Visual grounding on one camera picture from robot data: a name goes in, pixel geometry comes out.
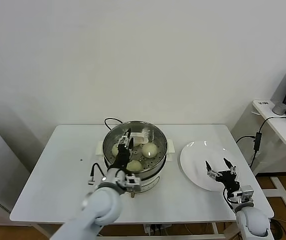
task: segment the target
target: table leg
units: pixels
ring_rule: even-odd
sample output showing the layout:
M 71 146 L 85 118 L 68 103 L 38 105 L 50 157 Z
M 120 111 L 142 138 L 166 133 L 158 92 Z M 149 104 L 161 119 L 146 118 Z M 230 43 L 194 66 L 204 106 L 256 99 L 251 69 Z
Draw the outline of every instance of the table leg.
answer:
M 232 224 L 224 230 L 224 236 L 226 239 L 231 239 L 239 232 L 240 229 L 238 228 L 237 222 L 235 221 L 232 222 Z
M 270 179 L 273 182 L 276 189 L 262 189 L 263 193 L 267 198 L 281 197 L 286 205 L 286 190 L 283 187 L 282 183 L 277 177 L 271 177 Z
M 214 234 L 219 234 L 217 224 L 215 222 L 211 222 Z
M 38 223 L 32 224 L 32 226 L 49 239 L 57 231 L 57 229 L 52 224 Z

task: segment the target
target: white desk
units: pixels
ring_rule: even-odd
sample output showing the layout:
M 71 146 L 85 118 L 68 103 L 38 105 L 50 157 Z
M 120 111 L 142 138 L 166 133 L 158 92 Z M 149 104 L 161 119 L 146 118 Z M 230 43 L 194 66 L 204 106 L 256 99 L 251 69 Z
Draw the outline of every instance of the white desk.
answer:
M 275 104 L 270 100 L 254 100 L 252 105 L 264 119 L 270 117 L 286 117 L 285 114 L 280 116 L 272 112 Z M 267 120 L 266 124 L 268 124 L 274 130 L 274 132 L 286 145 L 286 118 L 271 118 Z
M 255 207 L 272 218 L 274 212 L 255 176 L 225 125 L 160 125 L 172 139 L 176 153 L 169 154 L 159 183 L 151 190 L 121 196 L 123 211 L 115 224 L 206 223 L 235 221 L 236 216 L 221 192 L 210 192 L 191 183 L 180 171 L 182 148 L 192 141 L 216 142 L 238 160 L 239 181 L 254 189 Z M 12 221 L 61 224 L 81 211 L 99 141 L 108 129 L 103 125 L 59 125 L 54 130 L 10 215 Z
M 280 116 L 272 111 L 275 104 L 270 100 L 254 100 L 252 105 L 264 119 L 270 117 L 286 117 L 285 114 Z M 278 146 L 280 147 L 282 143 L 286 145 L 286 118 L 271 118 L 267 120 L 266 124 L 268 124 L 273 129 L 280 140 L 278 138 L 273 139 L 266 147 L 266 149 L 258 156 L 256 163 L 253 165 L 253 173 L 255 175 L 262 169 L 263 165 L 261 162 L 264 160 L 264 158 L 277 154 L 278 156 L 269 157 L 269 159 L 271 159 L 269 164 L 271 165 L 278 161 L 281 157 L 286 156 L 286 151 L 283 151 L 282 153 L 276 153 L 275 151 L 275 149 L 277 149 Z M 286 205 L 286 190 L 277 177 L 271 177 L 271 180 L 275 186 L 275 189 L 264 189 L 263 191 L 265 195 L 267 197 L 281 197 Z

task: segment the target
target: black cable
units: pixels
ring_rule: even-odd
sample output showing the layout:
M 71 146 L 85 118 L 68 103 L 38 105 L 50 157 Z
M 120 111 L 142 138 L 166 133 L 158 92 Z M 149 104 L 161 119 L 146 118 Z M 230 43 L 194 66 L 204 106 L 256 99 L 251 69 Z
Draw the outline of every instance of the black cable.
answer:
M 161 224 L 156 224 L 156 227 L 159 231 L 159 235 L 162 236 L 162 233 L 161 233 Z
M 244 139 L 244 138 L 255 139 L 255 136 L 241 136 L 241 137 L 236 141 L 236 143 L 238 143 L 241 139 Z
M 286 231 L 285 231 L 285 229 L 283 228 L 283 226 L 281 225 L 281 223 L 279 221 L 271 218 L 270 222 L 271 222 L 271 226 L 275 226 L 275 228 L 272 231 L 272 235 L 273 235 L 273 238 L 275 240 L 281 240 L 282 239 L 283 231 L 284 231 L 285 236 L 286 236 Z
M 260 133 L 262 128 L 263 128 L 263 125 L 267 122 L 267 120 L 269 119 L 286 119 L 286 116 L 270 116 L 268 117 L 267 119 L 264 120 L 264 122 L 262 123 L 261 127 L 259 128 L 258 132 Z
M 121 124 L 123 123 L 121 120 L 118 120 L 117 118 L 114 118 L 114 117 L 105 118 L 105 119 L 104 119 L 104 124 L 105 124 L 105 126 L 107 126 L 107 128 L 110 129 L 110 130 L 111 130 L 111 128 L 110 128 L 109 125 L 107 124 L 107 120 L 115 120 L 115 121 L 120 122 Z
M 286 231 L 285 231 L 285 228 L 282 226 L 281 223 L 279 223 L 279 225 L 281 226 L 281 228 L 283 229 L 284 233 L 285 233 L 285 236 L 286 236 Z
M 223 198 L 224 198 L 225 202 L 227 203 L 227 205 L 229 206 L 229 208 L 233 210 L 232 205 L 228 202 L 227 198 L 225 197 L 225 190 L 226 190 L 226 189 L 227 189 L 227 188 L 224 187 L 224 190 L 223 190 Z
M 95 162 L 93 165 L 92 165 L 92 170 L 91 170 L 91 173 L 90 173 L 90 176 L 93 177 L 94 176 L 94 167 L 97 166 L 99 171 L 101 172 L 102 176 L 104 176 L 104 172 L 102 171 L 102 168 L 100 167 L 100 165 Z
M 252 167 L 252 165 L 253 165 L 253 163 L 254 163 L 254 159 L 255 159 L 255 157 L 257 156 L 257 153 L 258 153 L 258 151 L 255 151 L 255 152 L 254 152 L 254 155 L 253 155 L 253 158 L 252 158 L 252 162 L 251 162 L 251 164 L 249 165 L 250 168 Z

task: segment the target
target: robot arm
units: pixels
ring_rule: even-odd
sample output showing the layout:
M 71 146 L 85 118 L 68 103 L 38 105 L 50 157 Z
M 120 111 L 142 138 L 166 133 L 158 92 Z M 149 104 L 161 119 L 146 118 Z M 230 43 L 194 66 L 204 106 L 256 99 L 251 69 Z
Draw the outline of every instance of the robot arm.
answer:
M 236 215 L 236 223 L 244 240 L 274 240 L 270 230 L 270 221 L 259 209 L 254 207 L 251 186 L 241 186 L 237 177 L 236 166 L 224 158 L 229 170 L 213 171 L 205 161 L 207 175 L 224 184 L 223 197 Z
M 113 223 L 120 216 L 120 195 L 125 191 L 140 190 L 140 178 L 126 169 L 133 149 L 133 138 L 130 139 L 130 135 L 129 129 L 119 139 L 118 155 L 114 163 L 95 191 L 86 196 L 80 215 L 61 226 L 51 240 L 96 239 L 103 226 Z

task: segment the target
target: white wall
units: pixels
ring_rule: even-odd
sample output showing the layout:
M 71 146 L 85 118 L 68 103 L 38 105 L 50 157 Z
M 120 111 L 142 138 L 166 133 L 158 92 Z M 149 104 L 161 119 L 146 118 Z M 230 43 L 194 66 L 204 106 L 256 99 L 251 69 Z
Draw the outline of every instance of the white wall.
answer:
M 231 129 L 285 73 L 285 0 L 0 0 L 0 134 L 29 168 L 58 124 Z

